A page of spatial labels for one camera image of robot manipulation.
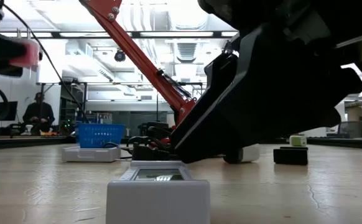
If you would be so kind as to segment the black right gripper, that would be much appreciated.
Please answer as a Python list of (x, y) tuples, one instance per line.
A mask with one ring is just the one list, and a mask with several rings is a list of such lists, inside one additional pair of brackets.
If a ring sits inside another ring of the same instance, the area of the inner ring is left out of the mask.
[(362, 67), (362, 0), (201, 0), (198, 5), (238, 31), (231, 48), (239, 57), (233, 81), (174, 142), (182, 162), (335, 126), (341, 120), (337, 104), (362, 91), (353, 69), (314, 55), (301, 43), (317, 52), (340, 45), (338, 59)]

